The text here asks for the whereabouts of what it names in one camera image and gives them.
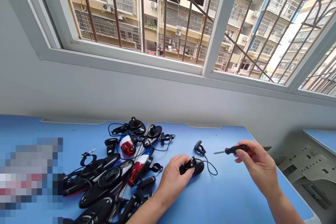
red light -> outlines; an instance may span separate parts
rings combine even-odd
[[[123,143],[120,148],[127,156],[133,156],[135,154],[135,147],[132,141],[127,141]]]
[[[140,171],[143,167],[143,163],[136,162],[131,170],[129,181],[127,182],[130,187],[134,186],[137,183],[140,177]]]

white wall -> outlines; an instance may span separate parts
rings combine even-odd
[[[336,108],[40,61],[0,6],[0,114],[241,125],[273,147],[290,131],[336,130]]]

blue desk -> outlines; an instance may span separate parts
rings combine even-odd
[[[109,138],[107,130],[111,122],[103,125],[75,125],[40,123],[40,118],[0,116],[1,143],[5,152],[15,150],[17,144],[33,144],[36,138],[63,138],[63,171],[69,173],[79,167],[80,156],[85,151],[96,148],[98,158],[106,156],[104,140]],[[207,157],[217,168],[218,176],[211,176],[207,168],[199,176],[192,178],[175,204],[167,211],[159,223],[274,223],[267,202],[253,183],[245,166],[236,164],[232,155],[214,155],[216,151],[231,147],[243,139],[253,139],[243,127],[225,126],[221,129],[189,128],[185,124],[159,123],[166,134],[175,134],[167,152],[155,151],[154,161],[165,166],[172,156],[177,154],[196,155],[193,151],[198,140],[203,141]],[[154,174],[157,182],[161,173]],[[300,216],[309,223],[320,223],[292,185],[281,172],[279,183],[284,193],[293,203]],[[130,197],[134,188],[127,187],[124,197]],[[44,196],[37,197],[38,203],[26,204],[27,211],[15,211],[15,218],[9,218],[6,224],[25,222],[34,217],[35,223],[51,223],[51,216],[76,218],[83,211],[78,202],[82,194],[63,199],[63,210],[51,210],[44,205]]]
[[[303,130],[311,139],[336,156],[336,131]]]

white window frame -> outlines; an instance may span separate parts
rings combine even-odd
[[[219,0],[204,67],[81,40],[67,0],[45,0],[47,3],[52,3],[48,8],[57,32],[43,0],[9,1],[41,60],[336,107],[336,97],[298,90],[304,79],[336,41],[335,15],[329,20],[328,25],[325,25],[286,84],[280,85],[214,70],[231,15],[231,8],[228,6],[233,6],[235,0]]]

black screwdriver handle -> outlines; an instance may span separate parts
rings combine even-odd
[[[247,152],[247,145],[238,145],[238,146],[233,146],[231,148],[226,148],[225,153],[228,154],[228,155],[231,154],[231,153],[236,154],[236,150],[238,150],[238,149],[241,149],[241,150]]]

